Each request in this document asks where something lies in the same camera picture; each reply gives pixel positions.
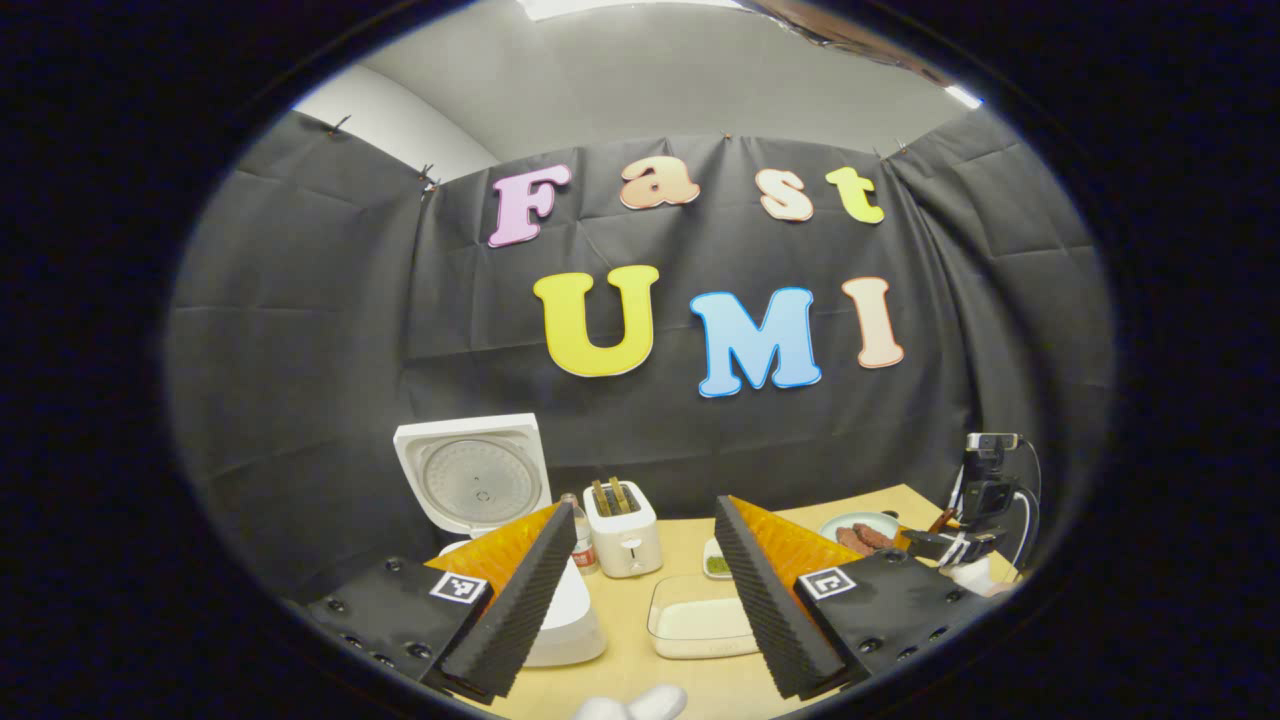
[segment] yellow letter u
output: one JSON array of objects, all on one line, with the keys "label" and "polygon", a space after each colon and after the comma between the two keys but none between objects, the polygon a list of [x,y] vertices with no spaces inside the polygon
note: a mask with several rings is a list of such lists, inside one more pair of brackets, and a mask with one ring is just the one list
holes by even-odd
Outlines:
[{"label": "yellow letter u", "polygon": [[543,300],[547,350],[564,370],[586,378],[621,375],[639,368],[653,350],[653,305],[649,286],[658,279],[653,265],[627,265],[609,273],[609,284],[622,291],[622,342],[596,347],[586,336],[586,291],[595,281],[586,273],[547,275],[534,283]]}]

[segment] blue letter m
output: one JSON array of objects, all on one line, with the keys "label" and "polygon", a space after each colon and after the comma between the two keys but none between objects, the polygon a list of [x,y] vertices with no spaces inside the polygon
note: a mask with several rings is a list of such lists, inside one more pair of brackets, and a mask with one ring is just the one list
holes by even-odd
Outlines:
[{"label": "blue letter m", "polygon": [[822,379],[809,341],[812,304],[813,293],[808,290],[785,287],[769,299],[764,322],[755,327],[732,292],[708,292],[690,300],[689,309],[703,319],[707,329],[707,379],[698,386],[698,392],[703,397],[723,397],[742,389],[742,380],[733,374],[732,359],[755,389],[764,387],[774,355],[778,369],[773,373],[773,384],[812,386]]}]

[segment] white glove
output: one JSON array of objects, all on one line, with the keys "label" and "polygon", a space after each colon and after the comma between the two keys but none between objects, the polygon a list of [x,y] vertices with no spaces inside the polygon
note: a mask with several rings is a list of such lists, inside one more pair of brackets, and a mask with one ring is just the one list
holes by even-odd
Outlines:
[{"label": "white glove", "polygon": [[675,720],[685,710],[689,694],[676,685],[658,685],[631,701],[631,705],[608,697],[588,698],[572,720]]}]

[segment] ceiling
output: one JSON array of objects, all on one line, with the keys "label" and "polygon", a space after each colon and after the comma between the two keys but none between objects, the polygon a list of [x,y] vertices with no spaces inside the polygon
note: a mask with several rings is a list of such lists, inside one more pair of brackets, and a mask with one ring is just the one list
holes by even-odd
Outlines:
[{"label": "ceiling", "polygon": [[968,111],[911,72],[823,50],[744,10],[602,8],[532,22],[484,0],[361,64],[498,160],[575,145],[733,133],[886,154]]}]

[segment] meat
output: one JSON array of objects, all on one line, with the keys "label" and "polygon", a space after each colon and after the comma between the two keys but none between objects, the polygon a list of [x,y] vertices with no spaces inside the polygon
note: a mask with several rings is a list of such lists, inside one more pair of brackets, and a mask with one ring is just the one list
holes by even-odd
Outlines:
[{"label": "meat", "polygon": [[852,550],[854,552],[861,555],[863,557],[876,552],[876,548],[864,543],[861,538],[858,537],[858,533],[854,532],[852,528],[836,528],[836,542],[847,547],[849,550]]},{"label": "meat", "polygon": [[884,536],[870,525],[863,523],[854,524],[854,533],[858,534],[858,539],[863,541],[865,544],[874,547],[876,550],[884,550],[886,547],[893,547],[893,541]]}]

